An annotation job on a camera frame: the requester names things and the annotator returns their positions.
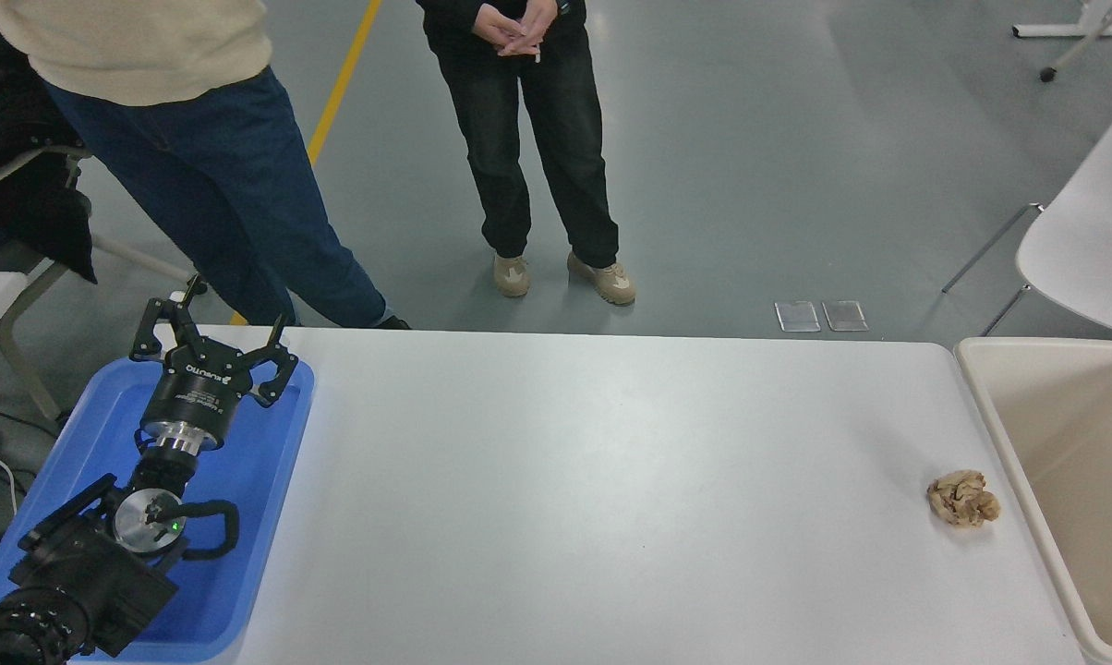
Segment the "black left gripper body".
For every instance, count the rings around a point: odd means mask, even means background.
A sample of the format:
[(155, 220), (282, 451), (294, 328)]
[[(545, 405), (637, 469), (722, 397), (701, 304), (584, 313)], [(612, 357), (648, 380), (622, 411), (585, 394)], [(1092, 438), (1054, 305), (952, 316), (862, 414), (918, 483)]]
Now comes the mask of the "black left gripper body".
[(158, 435), (163, 424), (200, 429), (207, 438), (225, 438), (244, 393), (252, 386), (234, 346), (206, 340), (201, 348), (177, 345), (163, 355), (163, 375), (142, 416), (142, 428)]

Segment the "person's right hand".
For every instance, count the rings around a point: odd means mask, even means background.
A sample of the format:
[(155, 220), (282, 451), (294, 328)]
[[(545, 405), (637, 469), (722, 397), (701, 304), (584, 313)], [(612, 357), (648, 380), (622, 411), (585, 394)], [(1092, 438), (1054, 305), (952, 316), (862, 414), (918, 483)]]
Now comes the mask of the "person's right hand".
[(500, 56), (534, 54), (535, 47), (527, 44), (526, 29), (513, 18), (504, 16), (493, 4), (480, 4), (473, 21), (471, 33), (493, 47)]

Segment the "person's left hand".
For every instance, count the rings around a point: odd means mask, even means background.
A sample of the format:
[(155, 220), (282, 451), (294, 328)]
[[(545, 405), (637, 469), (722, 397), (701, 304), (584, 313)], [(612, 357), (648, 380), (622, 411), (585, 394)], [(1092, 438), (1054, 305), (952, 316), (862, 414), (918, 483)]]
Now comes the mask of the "person's left hand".
[(556, 1), (527, 1), (526, 11), (524, 11), (518, 22), (526, 29), (526, 43), (535, 47), (535, 53), (514, 56), (539, 56), (544, 37), (550, 29), (552, 21), (555, 21), (557, 16), (559, 16), (559, 4)]

